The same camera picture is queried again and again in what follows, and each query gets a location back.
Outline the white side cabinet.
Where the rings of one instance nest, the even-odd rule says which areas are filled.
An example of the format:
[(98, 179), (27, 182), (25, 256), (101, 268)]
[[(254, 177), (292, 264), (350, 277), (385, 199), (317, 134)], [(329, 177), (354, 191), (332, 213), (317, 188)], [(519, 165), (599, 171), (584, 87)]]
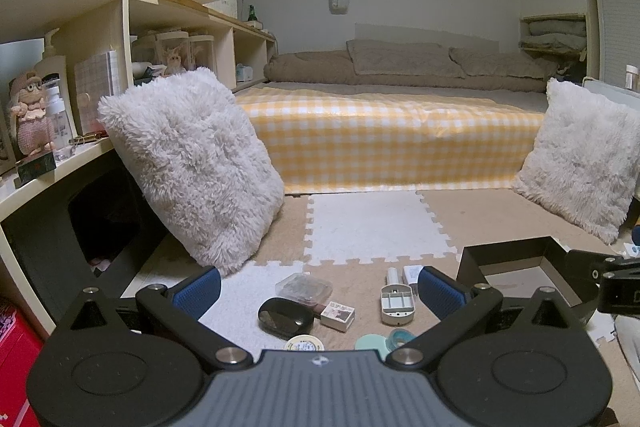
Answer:
[(605, 96), (614, 103), (626, 105), (637, 112), (640, 110), (640, 93), (624, 88), (612, 86), (612, 84), (586, 77), (582, 80), (582, 87), (591, 93)]

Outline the white USB charger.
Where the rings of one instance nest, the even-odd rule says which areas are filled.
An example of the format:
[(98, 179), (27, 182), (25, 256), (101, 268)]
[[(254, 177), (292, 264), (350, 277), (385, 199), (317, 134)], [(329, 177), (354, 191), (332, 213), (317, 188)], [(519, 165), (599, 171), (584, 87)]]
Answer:
[(423, 265), (404, 265), (402, 267), (402, 275), (404, 276), (405, 283), (409, 286), (418, 285), (422, 269)]

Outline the black cardboard box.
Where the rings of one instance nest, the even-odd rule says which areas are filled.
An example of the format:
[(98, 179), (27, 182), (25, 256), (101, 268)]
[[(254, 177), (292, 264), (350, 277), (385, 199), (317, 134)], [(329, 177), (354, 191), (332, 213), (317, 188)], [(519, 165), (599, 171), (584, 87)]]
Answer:
[(529, 298), (540, 286), (551, 286), (571, 306), (598, 297), (598, 286), (574, 277), (565, 266), (567, 250), (553, 237), (466, 246), (457, 273), (465, 286), (487, 283), (511, 299)]

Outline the beige duvet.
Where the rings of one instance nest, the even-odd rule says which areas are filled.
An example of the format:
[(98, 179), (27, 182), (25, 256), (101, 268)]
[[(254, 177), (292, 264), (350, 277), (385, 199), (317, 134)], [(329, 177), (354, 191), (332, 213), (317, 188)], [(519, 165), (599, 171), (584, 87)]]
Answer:
[(521, 53), (431, 42), (354, 39), (344, 49), (280, 54), (264, 68), (272, 82), (542, 92), (548, 69)]

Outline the white pump bottle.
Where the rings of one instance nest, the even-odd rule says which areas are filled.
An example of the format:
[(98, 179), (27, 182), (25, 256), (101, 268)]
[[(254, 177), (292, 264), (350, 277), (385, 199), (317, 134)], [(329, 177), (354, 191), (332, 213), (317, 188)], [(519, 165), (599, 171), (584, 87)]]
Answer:
[(58, 32), (58, 28), (48, 31), (44, 37), (44, 49), (41, 60), (34, 66), (36, 73), (41, 77), (44, 84), (56, 83), (60, 95), (64, 101), (68, 120), (70, 121), (70, 133), (75, 138), (77, 135), (72, 106), (70, 105), (70, 92), (68, 92), (66, 57), (58, 53), (53, 45), (53, 36)]

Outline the round yellow tin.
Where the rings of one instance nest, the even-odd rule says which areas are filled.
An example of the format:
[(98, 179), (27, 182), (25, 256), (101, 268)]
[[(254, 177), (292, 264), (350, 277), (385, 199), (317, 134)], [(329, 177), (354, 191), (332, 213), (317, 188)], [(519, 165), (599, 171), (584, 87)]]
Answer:
[(284, 346), (288, 351), (323, 351), (324, 344), (314, 335), (296, 335), (289, 339)]

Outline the yellow gingham mattress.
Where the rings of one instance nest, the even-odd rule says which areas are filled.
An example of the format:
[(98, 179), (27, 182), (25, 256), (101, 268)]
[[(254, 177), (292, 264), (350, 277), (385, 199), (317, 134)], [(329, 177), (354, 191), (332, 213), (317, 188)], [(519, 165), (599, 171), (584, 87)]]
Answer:
[(288, 194), (508, 187), (546, 113), (486, 95), (261, 87), (236, 99)]

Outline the black glossy oval case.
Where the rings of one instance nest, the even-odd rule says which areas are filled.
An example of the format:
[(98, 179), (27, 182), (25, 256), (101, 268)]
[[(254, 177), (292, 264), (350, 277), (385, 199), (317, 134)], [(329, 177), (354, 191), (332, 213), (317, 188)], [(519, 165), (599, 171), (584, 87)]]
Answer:
[(267, 299), (257, 316), (264, 331), (283, 339), (308, 334), (314, 325), (314, 312), (310, 308), (281, 297)]

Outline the white fluffy pillow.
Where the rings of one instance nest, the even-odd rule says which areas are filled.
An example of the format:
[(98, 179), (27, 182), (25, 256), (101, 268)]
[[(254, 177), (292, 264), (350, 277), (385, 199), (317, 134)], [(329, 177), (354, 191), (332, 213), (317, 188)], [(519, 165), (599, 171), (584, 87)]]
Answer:
[(547, 101), (512, 190), (611, 245), (639, 179), (639, 111), (554, 78)]
[(238, 272), (284, 183), (234, 94), (208, 68), (104, 96), (99, 121), (166, 229), (202, 267)]

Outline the teal tape roll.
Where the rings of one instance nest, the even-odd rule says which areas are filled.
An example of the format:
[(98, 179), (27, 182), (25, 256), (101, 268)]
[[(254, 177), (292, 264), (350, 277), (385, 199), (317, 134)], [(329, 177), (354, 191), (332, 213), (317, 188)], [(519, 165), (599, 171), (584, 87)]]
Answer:
[(393, 329), (386, 339), (387, 349), (390, 351), (394, 351), (396, 349), (404, 347), (414, 338), (416, 338), (416, 336), (413, 335), (412, 332), (407, 331), (407, 329)]

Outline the white cylinder tube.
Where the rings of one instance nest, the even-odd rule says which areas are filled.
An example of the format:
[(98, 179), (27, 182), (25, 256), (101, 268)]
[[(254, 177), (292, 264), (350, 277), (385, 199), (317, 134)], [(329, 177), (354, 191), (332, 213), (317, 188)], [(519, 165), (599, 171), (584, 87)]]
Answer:
[(390, 268), (387, 270), (386, 274), (386, 284), (387, 285), (395, 285), (399, 283), (399, 275), (396, 268)]

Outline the clear plastic container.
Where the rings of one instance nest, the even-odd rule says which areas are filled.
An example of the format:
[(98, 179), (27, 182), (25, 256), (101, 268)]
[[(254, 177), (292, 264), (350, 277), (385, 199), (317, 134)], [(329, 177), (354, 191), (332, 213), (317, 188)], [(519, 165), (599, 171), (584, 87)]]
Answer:
[(307, 273), (293, 273), (280, 280), (274, 289), (279, 297), (314, 306), (329, 299), (333, 286), (330, 282)]

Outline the doll figurine with glasses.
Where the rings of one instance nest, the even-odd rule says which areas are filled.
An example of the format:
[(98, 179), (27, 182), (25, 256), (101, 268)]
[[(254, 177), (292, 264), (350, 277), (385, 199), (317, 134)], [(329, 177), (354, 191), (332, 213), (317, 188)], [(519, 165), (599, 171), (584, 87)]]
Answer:
[(9, 111), (11, 135), (24, 157), (52, 152), (52, 122), (47, 116), (41, 78), (34, 70), (12, 81)]

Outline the plaid notebook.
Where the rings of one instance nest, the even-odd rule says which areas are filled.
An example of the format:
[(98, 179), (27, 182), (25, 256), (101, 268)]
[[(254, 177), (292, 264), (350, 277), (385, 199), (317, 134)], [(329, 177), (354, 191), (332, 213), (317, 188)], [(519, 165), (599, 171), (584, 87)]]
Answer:
[(93, 55), (74, 66), (78, 132), (88, 134), (103, 129), (98, 104), (104, 96), (122, 92), (117, 50)]

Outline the left white fluffy pillow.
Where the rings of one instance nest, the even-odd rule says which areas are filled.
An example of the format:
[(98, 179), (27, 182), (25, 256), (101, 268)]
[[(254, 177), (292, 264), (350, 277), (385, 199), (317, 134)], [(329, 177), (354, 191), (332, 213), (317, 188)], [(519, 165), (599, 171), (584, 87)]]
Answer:
[(99, 121), (166, 229), (202, 267), (238, 272), (284, 183), (234, 94), (208, 68), (104, 96)]

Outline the UV gel polish box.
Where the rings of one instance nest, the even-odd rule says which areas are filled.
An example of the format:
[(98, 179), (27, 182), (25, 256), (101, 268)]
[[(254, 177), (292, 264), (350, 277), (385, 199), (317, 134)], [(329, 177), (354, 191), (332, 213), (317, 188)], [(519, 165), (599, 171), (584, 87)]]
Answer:
[(320, 323), (329, 329), (346, 333), (354, 323), (355, 315), (355, 308), (330, 301), (320, 313)]

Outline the grey plastic tray part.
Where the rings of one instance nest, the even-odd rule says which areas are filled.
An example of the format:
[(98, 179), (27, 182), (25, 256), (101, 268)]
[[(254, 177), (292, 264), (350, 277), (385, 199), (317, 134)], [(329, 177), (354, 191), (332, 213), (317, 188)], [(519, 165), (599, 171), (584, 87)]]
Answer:
[(390, 326), (404, 326), (414, 319), (416, 305), (412, 289), (404, 284), (388, 284), (381, 289), (381, 321)]

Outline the wooden shelf unit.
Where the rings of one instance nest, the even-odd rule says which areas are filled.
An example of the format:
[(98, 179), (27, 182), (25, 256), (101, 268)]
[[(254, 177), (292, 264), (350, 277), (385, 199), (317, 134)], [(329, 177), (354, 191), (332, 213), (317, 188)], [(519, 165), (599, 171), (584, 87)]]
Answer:
[(70, 114), (70, 131), (96, 133), (98, 103), (134, 84), (130, 31), (140, 29), (208, 30), (213, 35), (214, 71), (228, 88), (235, 66), (261, 74), (273, 38), (246, 23), (191, 0), (1, 0), (1, 40), (43, 36), (53, 56), (42, 60), (42, 75), (64, 65), (60, 95)]

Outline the rabbit plush toy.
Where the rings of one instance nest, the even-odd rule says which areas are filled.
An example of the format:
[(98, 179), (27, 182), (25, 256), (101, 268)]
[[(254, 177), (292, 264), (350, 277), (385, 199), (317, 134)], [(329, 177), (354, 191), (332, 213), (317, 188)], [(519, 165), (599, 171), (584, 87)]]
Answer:
[(172, 75), (182, 74), (186, 71), (182, 64), (181, 48), (176, 46), (175, 48), (165, 49), (165, 65), (164, 76), (169, 77)]

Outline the right white fluffy pillow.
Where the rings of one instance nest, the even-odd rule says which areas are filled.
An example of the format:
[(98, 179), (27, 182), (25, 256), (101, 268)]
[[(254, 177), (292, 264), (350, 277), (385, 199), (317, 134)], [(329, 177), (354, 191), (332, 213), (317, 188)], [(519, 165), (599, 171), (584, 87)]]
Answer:
[(639, 179), (639, 111), (554, 78), (547, 101), (512, 190), (611, 245)]

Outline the mint green round object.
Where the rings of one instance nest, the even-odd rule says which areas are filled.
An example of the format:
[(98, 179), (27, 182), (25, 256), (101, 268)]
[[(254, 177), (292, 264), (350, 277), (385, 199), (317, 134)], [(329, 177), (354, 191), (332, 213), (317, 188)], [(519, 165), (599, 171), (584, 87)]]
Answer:
[(387, 346), (387, 337), (380, 334), (367, 334), (359, 337), (355, 343), (356, 350), (378, 350), (383, 357), (390, 352)]

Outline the folded blankets stack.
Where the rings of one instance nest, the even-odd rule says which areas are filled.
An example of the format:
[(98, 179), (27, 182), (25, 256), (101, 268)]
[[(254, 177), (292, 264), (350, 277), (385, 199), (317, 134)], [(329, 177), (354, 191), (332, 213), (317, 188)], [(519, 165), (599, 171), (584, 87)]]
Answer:
[(579, 54), (587, 47), (587, 28), (583, 18), (543, 18), (525, 23), (521, 36), (523, 49), (556, 54)]

